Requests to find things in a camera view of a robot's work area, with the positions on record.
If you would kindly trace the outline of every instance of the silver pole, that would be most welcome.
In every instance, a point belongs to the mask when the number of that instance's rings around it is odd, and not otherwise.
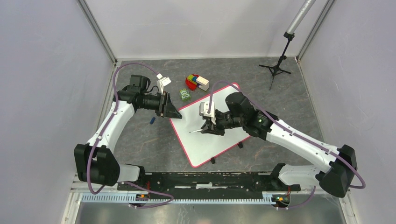
[[[303,6],[301,6],[300,8],[300,11],[297,13],[296,17],[294,17],[289,28],[287,28],[286,33],[290,35],[294,34],[294,31],[297,29],[298,25],[300,25],[301,21],[310,10],[312,5],[315,3],[315,1],[316,0],[305,0]]]

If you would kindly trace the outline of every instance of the whiteboard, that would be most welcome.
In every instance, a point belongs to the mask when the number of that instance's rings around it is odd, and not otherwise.
[[[237,92],[231,86],[226,86],[213,94],[215,109],[222,112],[228,111],[226,97]],[[209,95],[203,97],[187,106],[182,107],[179,112],[182,119],[170,119],[170,123],[175,130],[176,136],[187,156],[190,165],[194,168],[210,161],[212,157],[219,156],[228,149],[244,141],[249,135],[242,128],[227,129],[224,136],[202,133],[189,133],[201,128],[204,120],[199,115],[199,105],[201,102],[209,100]]]

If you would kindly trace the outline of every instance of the gray floor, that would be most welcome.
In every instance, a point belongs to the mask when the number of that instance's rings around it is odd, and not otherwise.
[[[192,100],[183,102],[179,90],[186,88],[184,80],[192,73],[202,75],[210,83],[218,80],[237,82],[241,89],[252,96],[264,108],[278,115],[294,128],[322,140],[318,122],[314,116],[303,78],[294,58],[282,63],[282,68],[292,74],[275,77],[272,90],[269,91],[271,74],[259,64],[274,65],[277,58],[224,58],[224,59],[185,59],[185,60],[150,60],[143,61],[164,76],[170,77],[172,83],[166,86],[172,102],[180,108],[195,99],[208,94],[201,90],[191,92]],[[131,74],[144,75],[152,81],[154,74],[139,65],[123,68],[117,80],[121,89],[129,83]],[[216,164],[207,163],[199,168],[192,168],[180,146],[168,119],[156,118],[153,125],[149,122],[155,113],[139,110],[127,123],[115,147],[115,157],[119,163],[144,166],[146,171],[271,171],[278,163],[290,165],[307,165],[308,161],[293,152],[262,141],[250,138],[244,147],[231,148],[216,158]]]
[[[306,195],[292,195],[291,205]],[[122,203],[82,203],[77,224],[345,224],[339,200],[315,195],[305,206],[276,211],[271,205],[169,204],[135,210]]]

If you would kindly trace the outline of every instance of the metal plate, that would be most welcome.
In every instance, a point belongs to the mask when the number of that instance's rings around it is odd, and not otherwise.
[[[292,195],[291,204],[307,195]],[[122,203],[81,203],[77,224],[345,224],[339,199],[315,195],[294,210],[277,211],[257,204],[169,204],[152,209],[133,209]]]

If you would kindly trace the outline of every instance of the white cable tray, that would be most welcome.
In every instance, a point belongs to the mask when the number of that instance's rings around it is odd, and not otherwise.
[[[84,203],[161,203],[167,200],[149,199],[136,200],[137,193],[83,193]],[[271,202],[272,194],[263,194],[262,199],[177,199],[172,204],[275,204]]]

